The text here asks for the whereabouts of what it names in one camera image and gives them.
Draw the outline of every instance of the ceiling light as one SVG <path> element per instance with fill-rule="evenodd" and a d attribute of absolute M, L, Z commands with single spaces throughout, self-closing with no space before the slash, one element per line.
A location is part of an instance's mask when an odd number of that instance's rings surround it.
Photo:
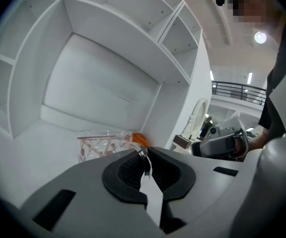
<path fill-rule="evenodd" d="M 254 39 L 257 43 L 263 44 L 266 42 L 267 37 L 266 37 L 266 34 L 264 34 L 264 33 L 256 32 Z"/>
<path fill-rule="evenodd" d="M 253 76 L 253 73 L 250 72 L 250 73 L 248 74 L 247 84 L 250 84 L 250 83 L 251 83 L 251 81 L 252 81 L 252 76 Z"/>
<path fill-rule="evenodd" d="M 214 77 L 213 77 L 212 71 L 210 71 L 210 77 L 211 77 L 211 80 L 213 81 L 213 80 L 214 80 Z"/>

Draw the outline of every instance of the orange object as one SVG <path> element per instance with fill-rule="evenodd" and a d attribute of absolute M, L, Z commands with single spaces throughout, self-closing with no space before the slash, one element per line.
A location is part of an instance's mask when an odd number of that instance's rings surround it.
<path fill-rule="evenodd" d="M 149 143 L 146 139 L 146 137 L 143 136 L 141 133 L 133 133 L 133 142 L 138 143 L 145 148 L 149 147 Z"/>

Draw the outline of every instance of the black railing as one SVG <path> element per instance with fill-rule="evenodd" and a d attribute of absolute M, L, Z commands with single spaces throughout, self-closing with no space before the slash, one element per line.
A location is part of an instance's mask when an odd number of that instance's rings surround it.
<path fill-rule="evenodd" d="M 264 105 L 266 91 L 263 88 L 230 82 L 212 81 L 212 94 Z"/>

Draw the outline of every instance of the person's hand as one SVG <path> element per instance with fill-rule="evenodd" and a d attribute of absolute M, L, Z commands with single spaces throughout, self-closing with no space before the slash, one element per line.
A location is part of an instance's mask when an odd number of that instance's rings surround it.
<path fill-rule="evenodd" d="M 245 152 L 244 142 L 241 138 L 235 137 L 234 153 L 237 155 L 242 155 Z"/>

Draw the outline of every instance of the balcony railing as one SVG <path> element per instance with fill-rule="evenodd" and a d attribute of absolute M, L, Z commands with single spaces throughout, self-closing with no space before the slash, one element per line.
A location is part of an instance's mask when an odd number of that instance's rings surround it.
<path fill-rule="evenodd" d="M 266 91 L 263 88 L 230 82 L 212 81 L 212 94 L 264 105 Z"/>

